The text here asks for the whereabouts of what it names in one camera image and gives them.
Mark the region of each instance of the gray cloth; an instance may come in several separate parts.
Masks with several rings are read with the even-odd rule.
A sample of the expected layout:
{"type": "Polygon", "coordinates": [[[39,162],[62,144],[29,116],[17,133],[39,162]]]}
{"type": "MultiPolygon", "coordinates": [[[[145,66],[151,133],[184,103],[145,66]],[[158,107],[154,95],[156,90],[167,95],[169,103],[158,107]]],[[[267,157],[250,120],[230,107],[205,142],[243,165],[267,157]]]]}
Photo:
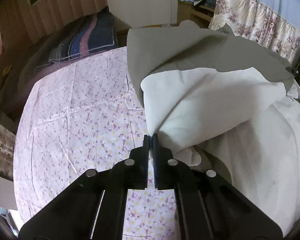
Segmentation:
{"type": "Polygon", "coordinates": [[[291,64],[277,53],[254,41],[234,36],[225,25],[218,31],[193,25],[169,28],[130,29],[127,62],[131,82],[143,104],[141,81],[150,74],[168,70],[214,68],[219,72],[257,69],[270,82],[282,82],[288,91],[294,77],[291,64]]]}

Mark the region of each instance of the wooden furniture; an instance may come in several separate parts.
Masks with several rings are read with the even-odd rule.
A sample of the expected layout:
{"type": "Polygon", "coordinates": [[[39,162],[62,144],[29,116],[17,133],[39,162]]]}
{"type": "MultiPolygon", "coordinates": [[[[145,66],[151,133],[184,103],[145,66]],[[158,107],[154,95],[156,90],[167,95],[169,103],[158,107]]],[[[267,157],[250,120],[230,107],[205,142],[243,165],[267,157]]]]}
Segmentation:
{"type": "Polygon", "coordinates": [[[176,1],[178,1],[177,25],[184,20],[191,20],[199,25],[200,28],[209,27],[214,8],[205,5],[199,5],[197,8],[194,8],[193,3],[190,1],[176,1]]]}

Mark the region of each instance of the silver screw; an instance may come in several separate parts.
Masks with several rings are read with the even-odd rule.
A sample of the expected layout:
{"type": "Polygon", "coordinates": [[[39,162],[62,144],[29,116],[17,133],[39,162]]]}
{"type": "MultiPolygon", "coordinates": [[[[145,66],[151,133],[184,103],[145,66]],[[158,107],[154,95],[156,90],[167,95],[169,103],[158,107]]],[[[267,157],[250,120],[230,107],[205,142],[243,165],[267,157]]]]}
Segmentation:
{"type": "Polygon", "coordinates": [[[87,176],[87,177],[93,177],[93,176],[95,176],[96,174],[97,174],[97,172],[96,172],[96,170],[94,170],[94,169],[89,169],[89,170],[86,171],[86,176],[87,176]]]}
{"type": "Polygon", "coordinates": [[[217,173],[214,170],[207,170],[206,174],[208,177],[213,178],[217,175],[217,173]]]}
{"type": "Polygon", "coordinates": [[[178,164],[178,161],[176,159],[170,159],[168,160],[168,164],[170,166],[176,166],[178,164]]]}
{"type": "Polygon", "coordinates": [[[131,166],[131,165],[134,164],[134,160],[132,160],[132,159],[126,159],[126,160],[124,161],[124,164],[127,165],[127,166],[131,166]]]}

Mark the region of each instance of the brown patterned fabric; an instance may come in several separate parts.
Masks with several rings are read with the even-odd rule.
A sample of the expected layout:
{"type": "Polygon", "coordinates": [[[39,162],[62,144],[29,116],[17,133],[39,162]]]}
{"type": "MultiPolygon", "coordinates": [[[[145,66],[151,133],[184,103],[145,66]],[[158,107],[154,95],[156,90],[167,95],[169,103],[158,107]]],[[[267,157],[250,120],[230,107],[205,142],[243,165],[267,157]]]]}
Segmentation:
{"type": "Polygon", "coordinates": [[[0,124],[0,177],[13,181],[13,152],[16,136],[0,124]]]}
{"type": "Polygon", "coordinates": [[[258,0],[217,0],[212,30],[228,24],[237,36],[256,41],[290,63],[300,43],[300,32],[258,0]]]}

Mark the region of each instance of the mattress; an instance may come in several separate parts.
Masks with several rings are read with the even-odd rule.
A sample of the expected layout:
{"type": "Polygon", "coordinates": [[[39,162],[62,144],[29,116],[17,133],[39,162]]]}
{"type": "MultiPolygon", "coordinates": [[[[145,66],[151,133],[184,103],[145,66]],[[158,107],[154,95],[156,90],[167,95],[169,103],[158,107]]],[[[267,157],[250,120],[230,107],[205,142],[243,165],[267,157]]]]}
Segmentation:
{"type": "MultiPolygon", "coordinates": [[[[110,169],[142,146],[144,109],[127,70],[126,48],[94,55],[39,80],[16,137],[14,187],[24,222],[87,169],[110,169]]],[[[129,190],[123,239],[173,239],[172,190],[129,190]]]]}

